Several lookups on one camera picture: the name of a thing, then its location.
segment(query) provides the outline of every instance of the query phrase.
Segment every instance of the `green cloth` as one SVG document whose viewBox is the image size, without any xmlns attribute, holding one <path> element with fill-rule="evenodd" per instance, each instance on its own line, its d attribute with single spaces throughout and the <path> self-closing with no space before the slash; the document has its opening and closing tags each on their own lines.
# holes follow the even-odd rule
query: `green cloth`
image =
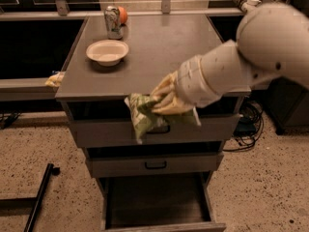
<svg viewBox="0 0 309 232">
<path fill-rule="evenodd" d="M 135 137 L 138 143 L 142 143 L 142 136 L 152 129 L 165 127 L 176 123 L 188 123 L 200 126 L 200 120 L 196 109 L 175 115 L 160 115 L 152 113 L 152 108 L 158 100 L 151 96 L 130 94 L 125 98 L 125 103 L 130 110 Z"/>
</svg>

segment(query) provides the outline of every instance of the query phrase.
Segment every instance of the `concrete floor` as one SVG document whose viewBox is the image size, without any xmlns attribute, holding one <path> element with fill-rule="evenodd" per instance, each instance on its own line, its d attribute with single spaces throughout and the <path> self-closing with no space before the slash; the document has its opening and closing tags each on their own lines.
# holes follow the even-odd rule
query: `concrete floor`
<svg viewBox="0 0 309 232">
<path fill-rule="evenodd" d="M 227 232 L 309 231 L 309 129 L 277 135 L 265 128 L 253 150 L 225 153 L 208 188 L 216 222 Z M 103 198 L 76 148 L 65 114 L 22 114 L 0 131 L 0 198 L 35 196 L 49 162 L 52 176 L 35 231 L 99 231 Z M 225 149 L 235 147 L 227 142 Z M 1 231 L 23 231 L 28 211 L 0 212 Z"/>
</svg>

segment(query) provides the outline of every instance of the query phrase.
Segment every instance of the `orange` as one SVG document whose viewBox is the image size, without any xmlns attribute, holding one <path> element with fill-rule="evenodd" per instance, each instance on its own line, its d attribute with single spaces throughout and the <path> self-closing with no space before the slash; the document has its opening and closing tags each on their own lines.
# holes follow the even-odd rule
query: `orange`
<svg viewBox="0 0 309 232">
<path fill-rule="evenodd" d="M 125 24 L 127 21 L 127 12 L 126 9 L 124 7 L 118 7 L 119 11 L 120 11 L 120 21 L 122 24 Z"/>
</svg>

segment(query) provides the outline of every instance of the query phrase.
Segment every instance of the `silver can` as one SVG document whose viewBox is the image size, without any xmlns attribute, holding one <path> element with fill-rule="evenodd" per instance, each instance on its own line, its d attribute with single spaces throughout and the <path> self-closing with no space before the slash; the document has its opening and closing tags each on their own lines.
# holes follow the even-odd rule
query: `silver can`
<svg viewBox="0 0 309 232">
<path fill-rule="evenodd" d="M 120 21 L 120 11 L 116 6 L 108 6 L 104 11 L 107 37 L 110 40 L 119 40 L 123 37 L 123 28 Z"/>
</svg>

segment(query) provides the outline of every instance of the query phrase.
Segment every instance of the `hand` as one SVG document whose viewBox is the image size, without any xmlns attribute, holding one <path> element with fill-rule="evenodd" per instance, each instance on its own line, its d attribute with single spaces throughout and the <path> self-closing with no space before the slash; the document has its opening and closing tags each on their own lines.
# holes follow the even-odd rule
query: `hand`
<svg viewBox="0 0 309 232">
<path fill-rule="evenodd" d="M 151 96 L 157 100 L 162 99 L 152 109 L 153 113 L 162 115 L 185 113 L 194 108 L 194 105 L 182 101 L 175 89 L 178 73 L 172 72 L 166 75 L 162 81 L 154 88 Z"/>
</svg>

